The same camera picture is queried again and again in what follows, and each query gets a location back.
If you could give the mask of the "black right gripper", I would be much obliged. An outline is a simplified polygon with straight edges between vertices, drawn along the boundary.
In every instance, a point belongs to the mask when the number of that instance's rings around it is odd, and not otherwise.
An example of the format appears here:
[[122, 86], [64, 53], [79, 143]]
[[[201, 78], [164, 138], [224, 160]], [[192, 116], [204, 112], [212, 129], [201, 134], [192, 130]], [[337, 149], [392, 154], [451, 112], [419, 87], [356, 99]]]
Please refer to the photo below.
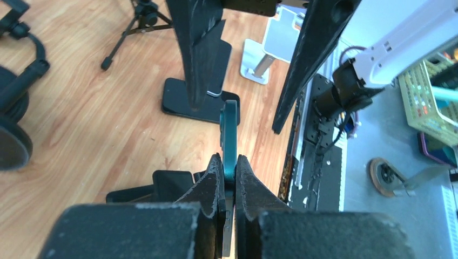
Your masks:
[[[272, 17], [278, 0], [168, 0], [185, 74], [189, 105], [202, 107], [225, 20], [223, 8]], [[280, 134], [299, 94], [336, 48], [359, 0], [310, 1], [282, 87], [272, 130]]]

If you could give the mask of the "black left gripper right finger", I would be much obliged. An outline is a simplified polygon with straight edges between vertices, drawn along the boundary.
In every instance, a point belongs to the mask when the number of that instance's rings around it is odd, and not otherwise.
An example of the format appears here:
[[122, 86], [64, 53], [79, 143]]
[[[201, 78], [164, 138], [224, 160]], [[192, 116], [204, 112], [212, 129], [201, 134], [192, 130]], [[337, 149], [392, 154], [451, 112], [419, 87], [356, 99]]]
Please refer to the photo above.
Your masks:
[[246, 156], [235, 171], [236, 258], [414, 258], [406, 233], [387, 215], [300, 212], [277, 198]]

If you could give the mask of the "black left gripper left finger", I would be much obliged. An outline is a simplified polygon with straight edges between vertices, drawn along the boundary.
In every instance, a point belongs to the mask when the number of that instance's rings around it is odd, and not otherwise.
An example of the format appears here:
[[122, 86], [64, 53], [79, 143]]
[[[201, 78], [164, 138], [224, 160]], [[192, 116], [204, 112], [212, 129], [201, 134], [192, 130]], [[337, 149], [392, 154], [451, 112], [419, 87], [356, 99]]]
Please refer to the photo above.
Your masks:
[[204, 175], [176, 202], [79, 204], [53, 225], [39, 258], [221, 258], [223, 166], [211, 156]]

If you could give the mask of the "teal phone black screen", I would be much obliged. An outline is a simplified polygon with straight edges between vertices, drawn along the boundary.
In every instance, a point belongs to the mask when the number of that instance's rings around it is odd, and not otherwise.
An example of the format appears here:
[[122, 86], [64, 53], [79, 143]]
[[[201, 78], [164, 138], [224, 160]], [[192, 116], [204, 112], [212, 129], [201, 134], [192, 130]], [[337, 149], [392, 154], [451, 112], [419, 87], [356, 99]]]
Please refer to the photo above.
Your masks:
[[222, 257], [231, 254], [231, 238], [234, 214], [235, 168], [237, 166], [238, 106], [235, 100], [227, 100], [220, 114], [220, 146], [223, 153], [225, 222], [223, 226]]

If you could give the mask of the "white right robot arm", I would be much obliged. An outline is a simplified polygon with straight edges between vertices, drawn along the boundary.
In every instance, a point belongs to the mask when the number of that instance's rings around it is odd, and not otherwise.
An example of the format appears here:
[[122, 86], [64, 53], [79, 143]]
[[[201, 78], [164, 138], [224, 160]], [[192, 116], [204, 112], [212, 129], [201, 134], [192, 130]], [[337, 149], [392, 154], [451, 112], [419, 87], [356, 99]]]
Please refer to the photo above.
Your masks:
[[[359, 1], [307, 1], [272, 124], [280, 133], [292, 106], [336, 47]], [[224, 9], [272, 17], [279, 1], [167, 1], [179, 44], [190, 107], [202, 107], [214, 70], [225, 21]], [[426, 1], [378, 42], [333, 74], [338, 109], [358, 95], [351, 89], [379, 93], [393, 78], [430, 52], [457, 38], [457, 1]]]

